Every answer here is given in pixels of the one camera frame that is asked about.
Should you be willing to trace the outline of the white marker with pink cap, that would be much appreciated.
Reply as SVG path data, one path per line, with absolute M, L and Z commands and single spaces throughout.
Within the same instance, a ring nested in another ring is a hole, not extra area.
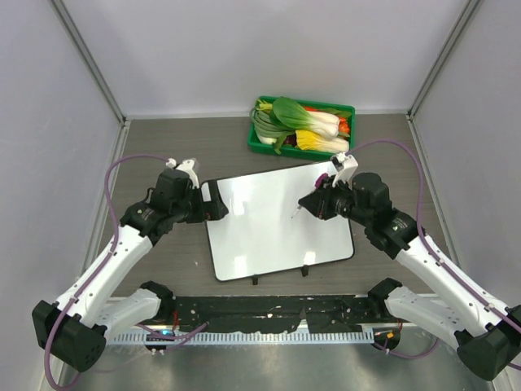
M 321 185 L 322 185 L 322 182 L 325 180 L 325 179 L 328 179 L 329 178 L 329 174 L 327 173 L 324 173 L 324 174 L 321 174 L 315 181 L 314 183 L 314 188 L 313 190 L 316 191 Z M 300 210 L 302 209 L 302 207 L 300 205 L 298 205 L 296 207 L 296 210 L 295 212 L 291 215 L 291 219 L 293 219 L 299 212 Z

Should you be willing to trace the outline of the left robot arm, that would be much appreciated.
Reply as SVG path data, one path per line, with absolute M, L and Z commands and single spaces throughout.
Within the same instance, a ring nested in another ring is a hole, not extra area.
M 108 299 L 123 278 L 177 223 L 221 220 L 228 208 L 217 182 L 207 181 L 203 198 L 192 169 L 165 169 L 145 200 L 125 211 L 115 234 L 94 263 L 54 303 L 39 301 L 32 318 L 37 343 L 47 354 L 79 372 L 88 371 L 113 337 L 143 322 L 166 324 L 176 299 L 166 286 L 152 281 L 122 302 Z

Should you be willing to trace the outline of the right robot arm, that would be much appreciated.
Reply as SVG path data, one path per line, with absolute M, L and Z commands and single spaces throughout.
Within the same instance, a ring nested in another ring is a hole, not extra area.
M 298 205 L 314 217 L 344 217 L 365 229 L 378 250 L 417 275 L 441 300 L 420 297 L 385 279 L 370 291 L 371 318 L 414 323 L 455 349 L 483 380 L 494 380 L 520 353 L 520 308 L 486 292 L 455 265 L 407 213 L 393 207 L 381 177 L 362 173 L 351 182 L 325 176 Z

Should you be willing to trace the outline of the white whiteboard black frame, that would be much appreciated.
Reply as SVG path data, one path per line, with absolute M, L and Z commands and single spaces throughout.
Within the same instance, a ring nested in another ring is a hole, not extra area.
M 353 257 L 348 220 L 319 220 L 298 201 L 322 174 L 326 161 L 216 180 L 228 213 L 206 223 L 215 276 L 225 282 L 301 269 Z

